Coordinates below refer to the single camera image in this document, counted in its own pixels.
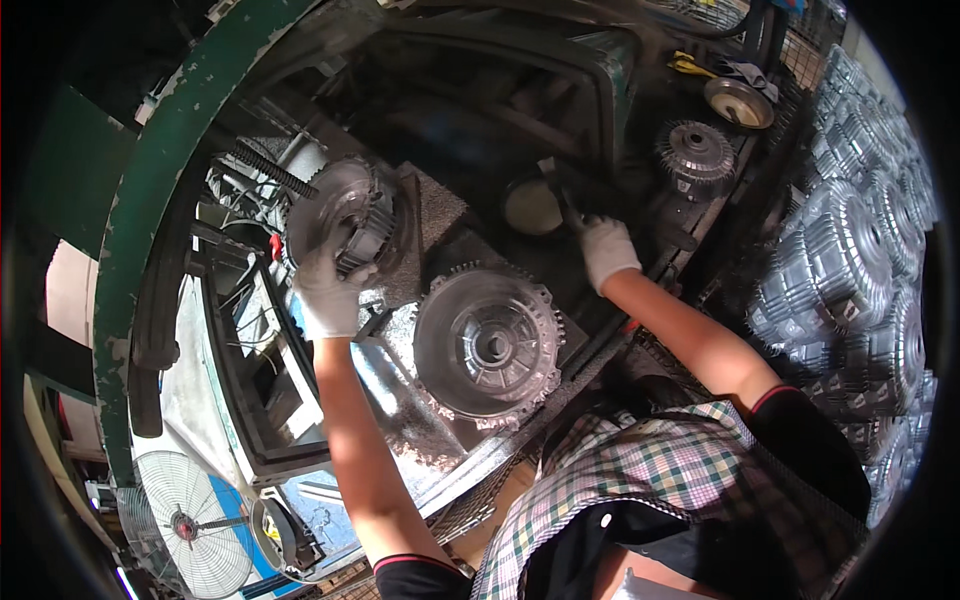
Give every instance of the fan guard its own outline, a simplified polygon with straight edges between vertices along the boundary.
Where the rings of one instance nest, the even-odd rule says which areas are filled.
[[[226,598],[247,583],[253,539],[237,490],[178,452],[142,454],[133,472],[117,512],[143,568],[186,598]]]

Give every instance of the white work glove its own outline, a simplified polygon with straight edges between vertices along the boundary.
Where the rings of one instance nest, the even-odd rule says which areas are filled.
[[[636,259],[634,243],[630,241],[627,226],[610,217],[590,217],[580,232],[580,248],[587,263],[587,276],[597,295],[607,277],[624,269],[643,272]]]
[[[360,315],[360,290],[376,265],[359,267],[346,279],[337,276],[333,254],[336,242],[327,242],[312,251],[294,274],[294,292],[303,310],[303,337],[352,338],[356,335]]]

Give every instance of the stacked motor housings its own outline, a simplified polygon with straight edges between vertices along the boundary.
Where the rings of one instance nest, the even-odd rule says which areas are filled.
[[[839,46],[814,102],[795,181],[805,201],[782,224],[747,323],[856,451],[873,527],[909,485],[929,429],[921,279],[937,204],[906,119]]]

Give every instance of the forearm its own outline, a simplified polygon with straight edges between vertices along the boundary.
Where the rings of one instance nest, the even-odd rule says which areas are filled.
[[[626,269],[608,277],[603,295],[656,335],[712,394],[730,395],[741,413],[781,384],[739,336],[639,271]]]
[[[410,498],[360,386],[349,338],[317,340],[314,370],[333,471],[371,564],[393,554],[449,563]]]

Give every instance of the chipped green paint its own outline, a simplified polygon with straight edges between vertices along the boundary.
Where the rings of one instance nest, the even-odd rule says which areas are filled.
[[[93,311],[100,423],[117,485],[133,484],[127,368],[136,295],[154,234],[187,160],[234,88],[321,0],[241,0],[178,69],[143,128],[107,218]]]

